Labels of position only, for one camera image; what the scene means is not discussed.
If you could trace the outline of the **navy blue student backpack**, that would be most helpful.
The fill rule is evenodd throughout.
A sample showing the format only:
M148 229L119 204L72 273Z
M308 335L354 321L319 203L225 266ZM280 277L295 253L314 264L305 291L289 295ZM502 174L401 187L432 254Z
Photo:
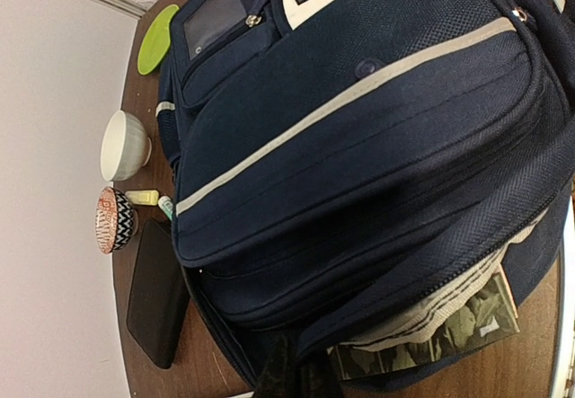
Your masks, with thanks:
M188 0L156 118L190 294L252 387L405 337L501 266L520 305L562 244L574 0ZM343 381L393 391L475 350Z

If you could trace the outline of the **white book pink flowers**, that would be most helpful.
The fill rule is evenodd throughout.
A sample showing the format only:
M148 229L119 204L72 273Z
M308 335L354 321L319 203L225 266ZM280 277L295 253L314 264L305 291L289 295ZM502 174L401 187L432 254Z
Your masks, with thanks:
M328 350L338 379L349 381L429 365L462 355L519 332L518 312L507 276L499 266L482 288L432 313L428 327L405 337Z

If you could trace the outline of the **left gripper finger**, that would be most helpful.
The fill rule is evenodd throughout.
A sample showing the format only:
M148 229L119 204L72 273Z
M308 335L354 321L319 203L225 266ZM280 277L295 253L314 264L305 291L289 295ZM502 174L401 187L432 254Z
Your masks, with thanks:
M298 359L294 341L276 341L255 388L256 397L332 397L332 365L326 350Z

